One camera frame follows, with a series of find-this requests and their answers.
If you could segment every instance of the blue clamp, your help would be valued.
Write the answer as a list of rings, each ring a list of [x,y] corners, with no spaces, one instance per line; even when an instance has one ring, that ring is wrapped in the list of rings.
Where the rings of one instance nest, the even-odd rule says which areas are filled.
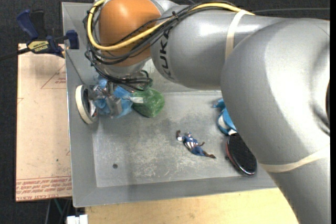
[[[65,36],[55,39],[47,35],[44,27],[44,12],[41,9],[32,13],[29,9],[26,9],[16,17],[16,20],[19,27],[30,37],[27,42],[28,51],[35,54],[47,53],[64,57],[62,53],[64,50],[58,45],[58,42],[66,39],[70,42],[70,49],[79,49],[78,34],[74,30],[69,30]]]

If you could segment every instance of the tape roll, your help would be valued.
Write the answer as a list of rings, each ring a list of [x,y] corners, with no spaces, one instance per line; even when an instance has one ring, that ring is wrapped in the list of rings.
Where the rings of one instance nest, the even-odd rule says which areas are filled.
[[[95,121],[97,121],[97,109],[96,109],[95,114],[91,116],[90,111],[87,107],[87,104],[89,104],[89,100],[87,100],[86,98],[86,94],[88,94],[88,90],[89,88],[86,85],[77,86],[76,93],[75,93],[75,99],[76,99],[77,109],[78,109],[78,112],[81,118],[87,124],[92,124]]]

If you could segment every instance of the white strap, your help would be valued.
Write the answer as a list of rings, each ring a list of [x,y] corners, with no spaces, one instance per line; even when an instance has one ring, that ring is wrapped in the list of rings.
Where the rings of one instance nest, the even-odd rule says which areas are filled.
[[[317,161],[322,158],[330,157],[330,144],[325,146],[324,148],[320,149],[319,151],[297,161],[294,163],[288,163],[288,164],[261,164],[263,169],[267,172],[271,173],[283,173],[287,171],[294,170],[302,165]]]
[[[229,29],[227,31],[227,36],[226,36],[226,48],[225,48],[225,59],[231,54],[233,51],[233,45],[235,41],[235,32],[236,28],[239,24],[240,19],[243,17],[244,14],[249,13],[246,10],[241,10],[240,12],[237,12],[235,17],[233,18]]]

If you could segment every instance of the round black object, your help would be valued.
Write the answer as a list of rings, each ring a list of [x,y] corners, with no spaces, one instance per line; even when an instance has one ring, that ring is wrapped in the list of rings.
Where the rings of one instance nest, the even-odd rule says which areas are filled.
[[[238,133],[229,137],[226,154],[240,172],[248,176],[256,173],[257,160]]]

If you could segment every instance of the small figurine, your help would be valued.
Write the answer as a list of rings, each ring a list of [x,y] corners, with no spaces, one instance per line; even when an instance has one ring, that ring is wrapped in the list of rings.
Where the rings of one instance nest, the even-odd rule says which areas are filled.
[[[208,154],[201,148],[201,146],[203,146],[205,142],[202,142],[202,144],[199,145],[198,141],[191,136],[191,132],[188,132],[184,136],[180,136],[180,133],[180,130],[176,132],[176,139],[180,142],[183,142],[183,144],[188,148],[191,153],[197,156],[205,156],[213,159],[216,158],[213,154]]]

